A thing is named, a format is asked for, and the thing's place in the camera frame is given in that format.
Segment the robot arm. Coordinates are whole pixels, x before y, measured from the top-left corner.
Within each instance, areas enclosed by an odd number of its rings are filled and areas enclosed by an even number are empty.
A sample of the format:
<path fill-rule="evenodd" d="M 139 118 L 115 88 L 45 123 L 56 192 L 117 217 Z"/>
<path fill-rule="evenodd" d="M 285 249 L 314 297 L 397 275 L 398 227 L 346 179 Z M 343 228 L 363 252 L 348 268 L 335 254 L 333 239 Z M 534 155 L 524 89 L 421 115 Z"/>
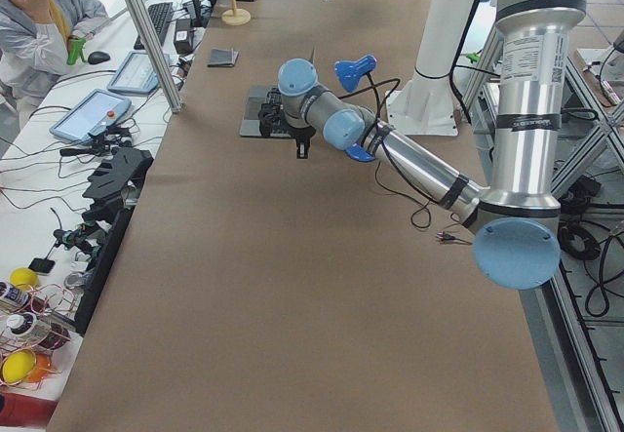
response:
<path fill-rule="evenodd" d="M 559 201 L 551 191 L 562 125 L 568 40 L 586 0 L 495 0 L 502 45 L 498 102 L 487 132 L 491 170 L 480 186 L 417 143 L 450 130 L 452 72 L 479 0 L 433 0 L 412 78 L 386 116 L 347 103 L 323 86 L 314 64 L 291 59 L 277 87 L 291 136 L 306 150 L 314 134 L 359 162 L 387 163 L 428 202 L 453 212 L 474 235 L 473 258 L 494 283 L 528 290 L 556 273 Z"/>

